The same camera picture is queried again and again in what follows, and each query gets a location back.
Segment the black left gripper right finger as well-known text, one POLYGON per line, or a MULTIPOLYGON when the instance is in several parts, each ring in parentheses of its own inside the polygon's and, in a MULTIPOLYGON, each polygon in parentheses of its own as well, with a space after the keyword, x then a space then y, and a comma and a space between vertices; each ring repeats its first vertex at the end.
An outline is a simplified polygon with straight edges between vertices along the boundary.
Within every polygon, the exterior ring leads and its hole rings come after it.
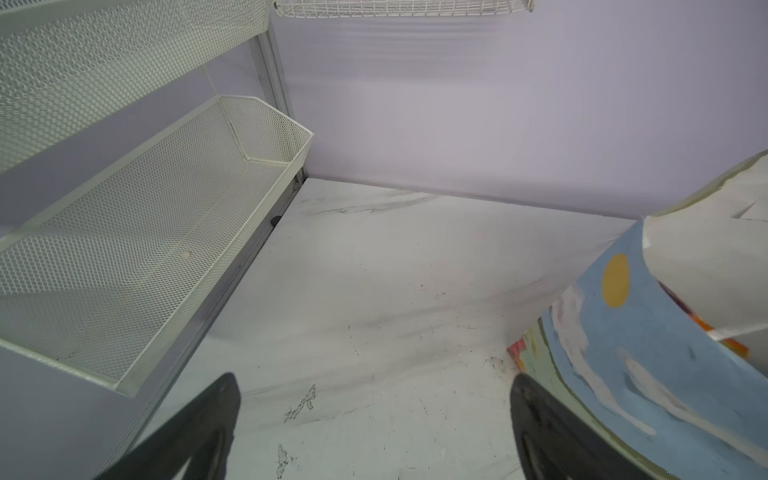
POLYGON ((527 480, 630 480, 651 476, 626 459, 527 374, 515 377, 510 413, 527 480))

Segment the white green paper bag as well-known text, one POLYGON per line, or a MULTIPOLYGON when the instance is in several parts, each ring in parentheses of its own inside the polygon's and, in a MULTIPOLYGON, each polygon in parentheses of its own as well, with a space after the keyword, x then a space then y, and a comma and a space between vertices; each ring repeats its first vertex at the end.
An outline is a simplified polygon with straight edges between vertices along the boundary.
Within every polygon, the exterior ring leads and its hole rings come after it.
POLYGON ((766 155, 633 225, 508 353, 649 479, 765 478, 766 155))

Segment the orange snack box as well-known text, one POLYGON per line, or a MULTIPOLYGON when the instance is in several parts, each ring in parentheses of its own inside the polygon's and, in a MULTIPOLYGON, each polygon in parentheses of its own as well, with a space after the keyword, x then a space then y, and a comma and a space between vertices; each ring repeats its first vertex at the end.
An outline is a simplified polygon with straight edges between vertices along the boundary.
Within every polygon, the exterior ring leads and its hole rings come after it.
POLYGON ((735 353, 737 356, 741 357, 742 359, 747 359, 749 357, 750 350, 747 346, 738 342, 737 340, 727 339, 727 338, 715 338, 713 336, 713 333, 715 331, 714 327, 712 327, 707 322, 704 322, 683 300, 681 300, 666 285, 664 285, 662 282, 659 282, 659 285, 662 287, 665 293, 676 303, 676 305, 679 308, 681 308, 686 313, 686 315, 692 321, 694 321, 701 329, 703 329, 705 332, 708 333, 711 339, 725 346, 726 348, 731 350, 733 353, 735 353))

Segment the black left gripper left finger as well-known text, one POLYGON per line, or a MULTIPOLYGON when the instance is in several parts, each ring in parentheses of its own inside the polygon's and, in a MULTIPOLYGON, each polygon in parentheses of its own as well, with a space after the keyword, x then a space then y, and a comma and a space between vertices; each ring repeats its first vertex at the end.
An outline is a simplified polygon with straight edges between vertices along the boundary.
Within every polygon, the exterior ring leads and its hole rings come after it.
POLYGON ((223 479, 241 405, 232 373, 221 375, 101 479, 223 479))

